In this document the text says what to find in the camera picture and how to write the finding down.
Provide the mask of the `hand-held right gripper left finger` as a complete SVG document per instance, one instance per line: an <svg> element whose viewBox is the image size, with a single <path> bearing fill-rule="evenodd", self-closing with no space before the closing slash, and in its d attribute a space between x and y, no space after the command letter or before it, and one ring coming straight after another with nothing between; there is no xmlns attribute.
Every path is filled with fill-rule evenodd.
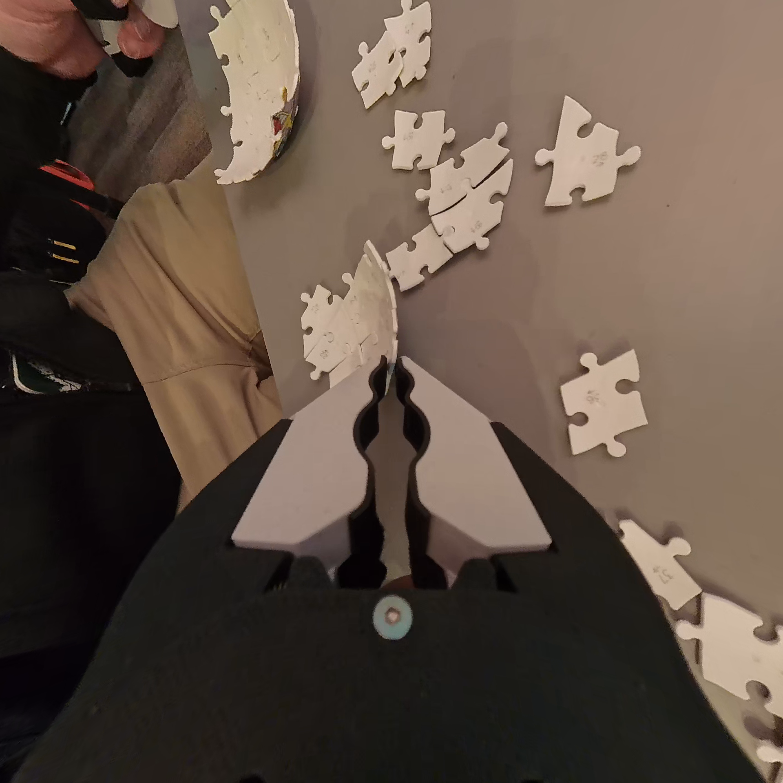
<svg viewBox="0 0 783 783"><path fill-rule="evenodd" d="M385 533L367 447L379 432L388 370L386 356L364 364L284 421L234 546L317 558L347 588L384 582Z"/></svg>

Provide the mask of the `red orange bag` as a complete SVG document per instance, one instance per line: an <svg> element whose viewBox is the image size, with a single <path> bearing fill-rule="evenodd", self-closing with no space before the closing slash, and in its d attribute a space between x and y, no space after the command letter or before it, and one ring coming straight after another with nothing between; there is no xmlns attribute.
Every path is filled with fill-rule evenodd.
<svg viewBox="0 0 783 783"><path fill-rule="evenodd" d="M85 190L95 191L94 182L83 171L66 161L55 159L54 161L42 165L40 171L76 184Z"/></svg>

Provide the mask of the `small curved puzzle section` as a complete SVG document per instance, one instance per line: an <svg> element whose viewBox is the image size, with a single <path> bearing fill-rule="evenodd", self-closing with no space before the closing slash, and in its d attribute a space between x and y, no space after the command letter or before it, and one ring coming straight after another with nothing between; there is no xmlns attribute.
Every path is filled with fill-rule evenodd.
<svg viewBox="0 0 783 783"><path fill-rule="evenodd" d="M331 387L363 365L377 367L386 359L390 385L398 354L396 295L387 263L371 241L354 273L342 276L344 297L317 285L300 299L303 356L312 365L310 377L328 375Z"/></svg>

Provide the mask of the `black bag yellow stripes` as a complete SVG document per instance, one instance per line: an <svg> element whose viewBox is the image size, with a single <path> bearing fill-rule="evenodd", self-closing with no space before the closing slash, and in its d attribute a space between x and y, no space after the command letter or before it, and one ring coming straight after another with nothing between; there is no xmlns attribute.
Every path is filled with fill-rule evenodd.
<svg viewBox="0 0 783 783"><path fill-rule="evenodd" d="M2 174L2 271L68 286L82 279L124 205L83 182L37 170Z"/></svg>

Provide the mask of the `assembled white puzzle section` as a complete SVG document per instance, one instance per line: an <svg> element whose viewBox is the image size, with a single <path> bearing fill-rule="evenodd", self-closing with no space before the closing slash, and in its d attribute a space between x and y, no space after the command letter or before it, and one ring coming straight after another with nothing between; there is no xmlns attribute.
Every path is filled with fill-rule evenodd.
<svg viewBox="0 0 783 783"><path fill-rule="evenodd" d="M209 32L230 102L232 158L215 170L222 186L251 181L284 151L299 111L300 45L288 1L228 1Z"/></svg>

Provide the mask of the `person's left hand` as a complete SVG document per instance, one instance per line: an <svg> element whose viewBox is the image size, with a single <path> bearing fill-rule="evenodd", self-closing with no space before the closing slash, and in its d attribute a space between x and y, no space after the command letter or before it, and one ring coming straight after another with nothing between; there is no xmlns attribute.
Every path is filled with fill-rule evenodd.
<svg viewBox="0 0 783 783"><path fill-rule="evenodd" d="M132 59L154 55L166 30L150 20L133 2L112 1L128 10L117 35L120 50ZM106 52L70 1L2 1L1 46L41 71L68 79L91 75Z"/></svg>

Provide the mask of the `white puzzle pieces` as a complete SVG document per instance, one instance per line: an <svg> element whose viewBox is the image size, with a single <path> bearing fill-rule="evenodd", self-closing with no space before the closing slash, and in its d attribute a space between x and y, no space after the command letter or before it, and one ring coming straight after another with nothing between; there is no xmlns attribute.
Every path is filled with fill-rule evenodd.
<svg viewBox="0 0 783 783"><path fill-rule="evenodd" d="M400 298L400 348L704 593L781 624L781 2L432 2L458 158L507 124L484 252Z"/></svg>

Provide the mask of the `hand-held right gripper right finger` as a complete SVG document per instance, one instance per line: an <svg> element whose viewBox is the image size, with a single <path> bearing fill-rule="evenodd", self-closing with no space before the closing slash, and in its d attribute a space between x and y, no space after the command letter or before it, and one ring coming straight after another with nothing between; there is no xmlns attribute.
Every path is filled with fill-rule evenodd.
<svg viewBox="0 0 783 783"><path fill-rule="evenodd" d="M396 391L415 452L405 506L414 585L445 589L471 560L547 550L552 538L493 422L408 357Z"/></svg>

